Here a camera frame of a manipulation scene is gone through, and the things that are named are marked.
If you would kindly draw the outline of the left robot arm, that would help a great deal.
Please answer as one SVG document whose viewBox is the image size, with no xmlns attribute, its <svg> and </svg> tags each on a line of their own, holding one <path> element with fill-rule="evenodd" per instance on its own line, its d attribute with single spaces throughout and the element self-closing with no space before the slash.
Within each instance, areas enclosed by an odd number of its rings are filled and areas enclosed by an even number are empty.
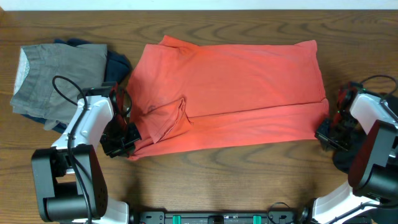
<svg viewBox="0 0 398 224">
<path fill-rule="evenodd" d="M 96 155 L 129 157 L 141 139 L 123 110 L 128 93 L 116 82 L 85 88 L 64 133 L 31 159 L 39 214 L 45 222 L 129 223 L 129 205 L 108 195 Z"/>
</svg>

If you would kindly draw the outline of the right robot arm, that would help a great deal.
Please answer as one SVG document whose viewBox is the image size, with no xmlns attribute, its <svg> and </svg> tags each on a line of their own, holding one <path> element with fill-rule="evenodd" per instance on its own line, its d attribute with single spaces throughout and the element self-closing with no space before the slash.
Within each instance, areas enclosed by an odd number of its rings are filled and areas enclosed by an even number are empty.
<svg viewBox="0 0 398 224">
<path fill-rule="evenodd" d="M 344 223 L 369 210 L 397 210 L 397 115 L 388 95 L 349 82 L 338 94 L 338 112 L 319 125 L 325 149 L 350 155 L 348 180 L 303 209 L 302 223 Z"/>
</svg>

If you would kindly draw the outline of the red orange t-shirt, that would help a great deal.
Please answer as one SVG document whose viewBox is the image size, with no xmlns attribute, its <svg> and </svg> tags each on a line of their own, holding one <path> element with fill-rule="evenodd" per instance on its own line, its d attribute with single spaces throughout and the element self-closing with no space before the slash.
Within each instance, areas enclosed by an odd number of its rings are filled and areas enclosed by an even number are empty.
<svg viewBox="0 0 398 224">
<path fill-rule="evenodd" d="M 131 159 L 310 140 L 328 116 L 314 40 L 147 44 L 127 84 L 141 139 Z"/>
</svg>

